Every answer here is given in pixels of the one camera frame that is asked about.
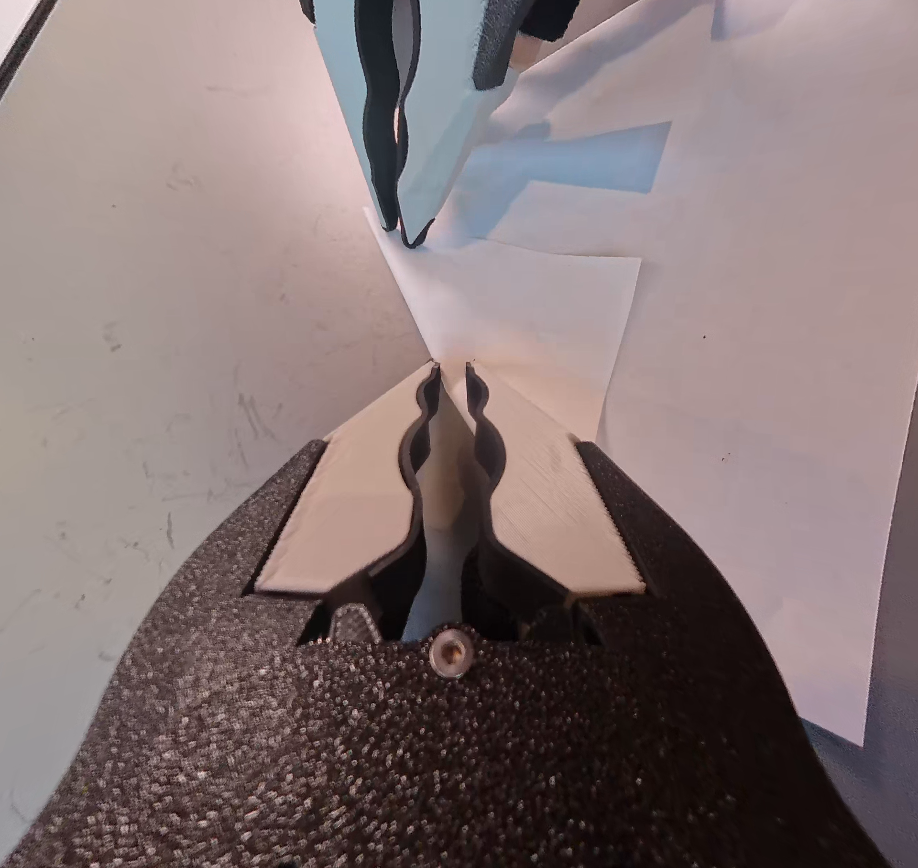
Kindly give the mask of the white paper sheet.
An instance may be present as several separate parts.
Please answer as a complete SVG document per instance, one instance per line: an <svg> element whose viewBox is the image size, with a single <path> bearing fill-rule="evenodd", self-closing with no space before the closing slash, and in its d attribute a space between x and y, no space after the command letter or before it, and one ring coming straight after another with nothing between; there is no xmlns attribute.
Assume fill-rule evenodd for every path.
<svg viewBox="0 0 918 868"><path fill-rule="evenodd" d="M916 391L917 0L639 0L519 80L433 224L425 344L596 438L861 744Z"/></svg>

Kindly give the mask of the grey desk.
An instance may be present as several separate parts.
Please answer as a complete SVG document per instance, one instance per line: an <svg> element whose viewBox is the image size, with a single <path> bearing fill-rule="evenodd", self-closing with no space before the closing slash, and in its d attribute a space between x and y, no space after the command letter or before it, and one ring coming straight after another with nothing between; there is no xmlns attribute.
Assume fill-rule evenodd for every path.
<svg viewBox="0 0 918 868"><path fill-rule="evenodd" d="M739 594L596 438L563 426L645 593L578 641L465 622L482 364L432 356L368 222L416 250L447 199L408 247L396 190L384 230L302 0L59 5L2 104L2 791L40 787L6 866L888 865ZM256 593L321 443L430 361L402 638Z"/></svg>

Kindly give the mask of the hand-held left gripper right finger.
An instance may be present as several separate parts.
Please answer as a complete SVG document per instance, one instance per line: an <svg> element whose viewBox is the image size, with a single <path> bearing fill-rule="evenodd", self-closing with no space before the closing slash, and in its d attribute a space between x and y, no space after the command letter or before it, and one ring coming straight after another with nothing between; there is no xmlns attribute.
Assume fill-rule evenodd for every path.
<svg viewBox="0 0 918 868"><path fill-rule="evenodd" d="M591 478L580 442L484 366L465 367L475 429L476 545L465 622L493 640L581 640L582 602L646 584Z"/></svg>

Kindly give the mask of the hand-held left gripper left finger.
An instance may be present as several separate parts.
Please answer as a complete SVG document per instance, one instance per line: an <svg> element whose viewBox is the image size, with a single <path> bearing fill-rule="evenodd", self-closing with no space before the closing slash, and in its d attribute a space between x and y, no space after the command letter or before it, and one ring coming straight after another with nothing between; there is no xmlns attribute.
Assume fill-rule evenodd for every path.
<svg viewBox="0 0 918 868"><path fill-rule="evenodd" d="M441 370L428 362L321 443L254 574L254 591L317 600L330 623L361 604L400 640L427 560L418 472L430 455Z"/></svg>

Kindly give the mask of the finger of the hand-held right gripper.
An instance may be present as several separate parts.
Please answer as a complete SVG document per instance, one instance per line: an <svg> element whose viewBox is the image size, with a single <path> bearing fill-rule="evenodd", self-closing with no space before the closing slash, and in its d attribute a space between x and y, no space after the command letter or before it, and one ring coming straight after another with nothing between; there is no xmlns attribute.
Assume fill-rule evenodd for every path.
<svg viewBox="0 0 918 868"><path fill-rule="evenodd" d="M501 98L473 72L488 0L409 0L414 29L400 112L407 131L397 181L403 242L423 243Z"/></svg>
<svg viewBox="0 0 918 868"><path fill-rule="evenodd" d="M394 0L302 0L384 230L397 225Z"/></svg>

